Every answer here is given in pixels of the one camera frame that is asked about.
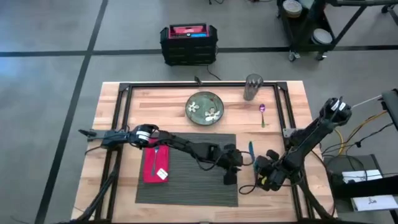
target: striped rubber mat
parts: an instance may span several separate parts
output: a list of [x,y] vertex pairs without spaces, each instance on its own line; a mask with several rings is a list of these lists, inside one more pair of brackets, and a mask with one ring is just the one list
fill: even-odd
[[[173,133],[191,142],[210,142],[224,147],[236,144],[234,134]],[[238,187],[224,185],[225,170],[214,167],[203,171],[191,155],[170,149],[169,181],[163,184],[144,184],[141,160],[136,203],[156,203],[173,205],[212,205],[238,206]]]

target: purple spoon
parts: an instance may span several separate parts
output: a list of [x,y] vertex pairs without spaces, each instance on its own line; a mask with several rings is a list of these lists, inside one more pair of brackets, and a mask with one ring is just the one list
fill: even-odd
[[259,110],[260,110],[260,112],[261,112],[261,118],[262,118],[261,127],[262,127],[262,128],[265,128],[265,127],[266,127],[266,124],[264,123],[264,111],[266,110],[266,106],[265,106],[264,104],[260,104]]

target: green plate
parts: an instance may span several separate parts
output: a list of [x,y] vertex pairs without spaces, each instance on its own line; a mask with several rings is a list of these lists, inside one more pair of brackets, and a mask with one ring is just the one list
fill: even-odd
[[223,116],[224,104],[216,94],[202,91],[188,99],[185,113],[196,124],[211,125]]

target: butcher block tabletop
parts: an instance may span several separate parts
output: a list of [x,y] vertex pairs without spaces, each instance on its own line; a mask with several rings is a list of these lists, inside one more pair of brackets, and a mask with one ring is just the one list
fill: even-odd
[[[305,128],[312,122],[312,116],[303,82],[287,81],[287,86],[296,126]],[[156,124],[161,130],[173,133],[235,134],[236,147],[241,151],[248,151],[249,141],[252,141],[254,153],[257,156],[265,156],[268,149],[282,154],[284,145],[273,88],[260,88],[252,101],[243,99],[243,89],[237,86],[134,88],[128,125],[134,129],[140,124]],[[111,129],[118,90],[119,82],[103,83],[93,129]],[[215,93],[224,103],[223,117],[211,126],[194,124],[185,114],[185,103],[190,96],[199,91]],[[281,98],[286,124],[289,125],[284,97]],[[261,127],[261,113],[259,112],[261,103],[266,106],[265,128]],[[122,106],[118,128],[121,125],[123,111]],[[100,144],[101,140],[94,140],[88,144],[88,149]],[[313,151],[320,156],[318,147]],[[81,215],[81,211],[86,209],[98,193],[105,156],[105,149],[91,151],[86,155],[72,218]],[[291,222],[297,220],[290,187],[281,187],[276,192],[266,192],[257,188],[248,195],[237,193],[238,207],[135,203],[141,157],[141,150],[129,144],[124,145],[112,222]],[[251,162],[249,154],[243,154],[243,158],[245,164]],[[305,170],[310,190],[325,209],[331,212],[333,198],[328,179],[322,164],[315,155],[309,154],[305,158]],[[252,166],[243,166],[238,172],[238,188],[253,183]],[[307,216],[305,201],[300,190],[299,194],[303,215]],[[104,217],[108,199],[109,193],[104,199],[102,212]]]

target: cart wheel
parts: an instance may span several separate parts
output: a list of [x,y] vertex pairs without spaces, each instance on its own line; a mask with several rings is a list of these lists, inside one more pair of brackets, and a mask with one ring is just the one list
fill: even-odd
[[317,61],[322,61],[323,59],[327,58],[327,56],[323,53],[318,53],[317,56],[315,57],[315,60]]
[[381,13],[383,13],[383,14],[387,13],[387,12],[388,12],[388,7],[389,7],[389,6],[383,6],[383,7],[381,8]]
[[289,61],[294,62],[296,60],[296,56],[294,52],[289,52]]

